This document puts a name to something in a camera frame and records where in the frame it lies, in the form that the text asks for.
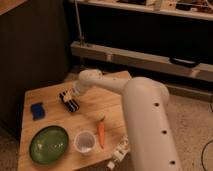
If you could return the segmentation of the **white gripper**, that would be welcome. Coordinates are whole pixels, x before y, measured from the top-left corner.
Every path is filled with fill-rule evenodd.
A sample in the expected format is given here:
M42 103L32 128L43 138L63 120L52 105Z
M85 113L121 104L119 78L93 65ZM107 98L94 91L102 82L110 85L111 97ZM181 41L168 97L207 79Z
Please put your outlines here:
M78 97L83 95L86 92L86 87L81 84L80 82L74 82L72 85L72 92L68 91L66 92L66 94L64 95L64 101L68 102L69 100L72 100L72 94L74 97Z

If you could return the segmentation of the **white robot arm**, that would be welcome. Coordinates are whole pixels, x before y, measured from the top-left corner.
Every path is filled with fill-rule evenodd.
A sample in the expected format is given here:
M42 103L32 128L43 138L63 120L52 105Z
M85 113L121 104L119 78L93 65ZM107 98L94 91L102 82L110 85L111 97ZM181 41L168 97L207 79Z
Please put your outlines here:
M63 100L74 101L92 86L121 95L135 171L183 171L166 114L169 91L164 84L146 77L116 78L100 70L84 70Z

